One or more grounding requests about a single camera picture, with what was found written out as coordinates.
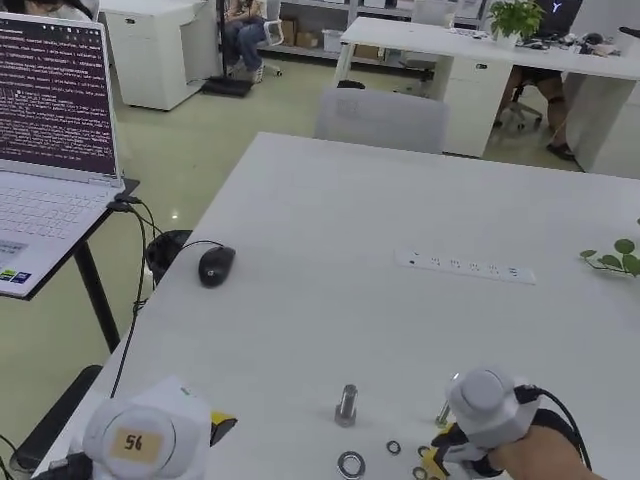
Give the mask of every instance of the desk drawer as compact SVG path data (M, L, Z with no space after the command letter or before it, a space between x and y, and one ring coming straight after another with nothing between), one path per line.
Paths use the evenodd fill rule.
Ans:
M109 36L154 38L155 18L151 15L106 13Z
M453 60L449 78L476 83L494 82L498 78L508 76L512 67L513 65L509 62L485 62L456 57Z

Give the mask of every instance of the sneaker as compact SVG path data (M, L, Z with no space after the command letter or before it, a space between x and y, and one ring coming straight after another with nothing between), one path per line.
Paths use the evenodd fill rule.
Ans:
M238 73L242 71L243 68L244 63L242 63L242 60L238 60L235 65L227 65L227 77L236 78L238 76Z
M264 63L261 63L258 69L255 72L251 73L251 81L253 81L253 83L260 83L262 82L263 75L264 75Z
M576 156L571 151L571 147L566 143L562 145L547 145L547 151L555 155L561 160L566 160L567 162L575 162Z

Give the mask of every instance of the sticker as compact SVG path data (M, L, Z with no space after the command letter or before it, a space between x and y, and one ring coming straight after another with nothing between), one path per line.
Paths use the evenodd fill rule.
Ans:
M25 283L27 280L29 280L30 276L30 273L20 272L15 277L13 277L11 283Z
M11 279L15 277L17 273L18 272L15 272L13 270L5 270L4 272L0 273L0 281L10 282Z

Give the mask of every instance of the person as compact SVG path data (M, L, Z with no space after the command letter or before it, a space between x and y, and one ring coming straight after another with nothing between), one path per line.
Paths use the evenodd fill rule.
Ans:
M534 67L513 67L496 116L496 126L502 125L500 116L511 103L513 92L523 82L533 83L547 100L547 118L554 137L547 150L562 160L575 161L576 157L567 144L567 105L564 97L561 73Z
M491 451L489 462L513 480L604 480L587 469L564 435L535 425L523 439Z
M266 0L231 0L225 13L225 55L231 72L237 70L240 58L253 83L260 83L264 64L258 54L258 43L266 39L264 22L267 18Z
M0 0L11 13L87 21L93 14L81 0Z

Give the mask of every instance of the number label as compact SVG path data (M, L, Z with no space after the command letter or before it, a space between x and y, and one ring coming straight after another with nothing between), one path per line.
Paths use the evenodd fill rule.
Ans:
M136 463L158 460L163 437L159 433L119 428L111 445L111 456Z
M125 450L133 450L134 448L138 451L142 450L142 435L127 435L125 444Z

